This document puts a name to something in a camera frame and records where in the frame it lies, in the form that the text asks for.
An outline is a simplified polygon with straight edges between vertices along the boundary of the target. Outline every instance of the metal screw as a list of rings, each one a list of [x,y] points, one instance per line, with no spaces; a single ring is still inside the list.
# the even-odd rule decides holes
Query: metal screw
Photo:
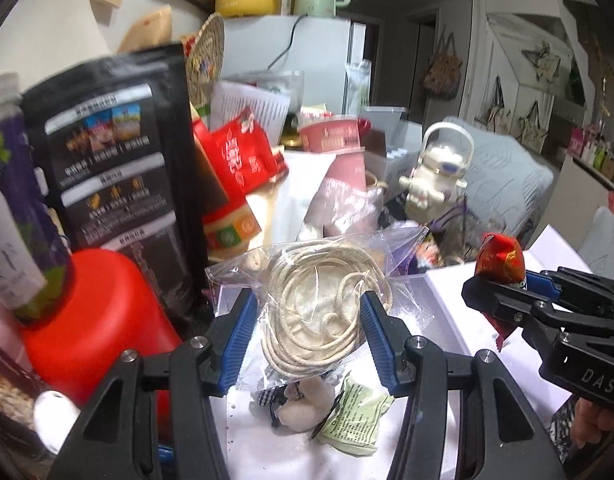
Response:
[[[205,348],[209,344],[209,339],[205,336],[197,335],[191,339],[189,344],[194,348]]]
[[[476,355],[484,363],[493,363],[496,360],[496,354],[491,350],[479,350]]]
[[[427,343],[429,343],[429,341],[427,341],[427,339],[421,335],[415,335],[412,338],[412,345],[414,345],[414,348],[417,348],[418,350],[420,350],[421,348],[425,348],[425,346],[427,346]]]
[[[132,349],[125,350],[120,354],[120,360],[124,361],[125,363],[136,361],[136,357],[138,357],[138,352]]]

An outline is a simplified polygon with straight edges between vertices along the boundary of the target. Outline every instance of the plastic wrap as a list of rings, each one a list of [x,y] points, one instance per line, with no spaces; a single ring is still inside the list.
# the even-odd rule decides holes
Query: plastic wrap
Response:
[[[382,187],[363,191],[341,180],[325,178],[309,205],[299,240],[309,239],[308,234],[314,232],[322,238],[375,231],[384,194]]]
[[[370,235],[264,246],[209,267],[219,316],[241,287],[257,295],[260,312],[237,388],[265,390],[314,377],[366,354],[359,298],[374,290],[392,315],[414,316],[424,329],[433,319],[399,275],[407,255],[427,235],[416,227]]]

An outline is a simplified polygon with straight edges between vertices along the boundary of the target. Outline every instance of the brown handbag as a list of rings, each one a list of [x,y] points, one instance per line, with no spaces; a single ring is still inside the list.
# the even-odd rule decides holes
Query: brown handbag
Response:
[[[451,101],[458,95],[461,85],[461,67],[463,60],[456,55],[456,44],[453,32],[445,41],[447,27],[443,27],[436,52],[429,63],[427,73],[423,78],[423,88],[432,97]]]

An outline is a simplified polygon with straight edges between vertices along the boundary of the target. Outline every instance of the white round lid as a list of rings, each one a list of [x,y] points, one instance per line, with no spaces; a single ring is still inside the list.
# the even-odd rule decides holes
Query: white round lid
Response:
[[[0,105],[20,102],[20,80],[16,72],[0,70]]]
[[[80,410],[60,392],[43,392],[34,404],[34,427],[44,446],[57,455]]]

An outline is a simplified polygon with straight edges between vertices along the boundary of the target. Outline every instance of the woven fan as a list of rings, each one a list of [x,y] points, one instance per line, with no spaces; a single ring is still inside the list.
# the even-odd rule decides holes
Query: woven fan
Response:
[[[210,86],[208,84],[218,79],[223,69],[225,53],[223,17],[218,13],[209,16],[192,41],[193,45],[191,45],[185,69],[189,100],[194,107],[199,108],[209,102],[207,89]]]

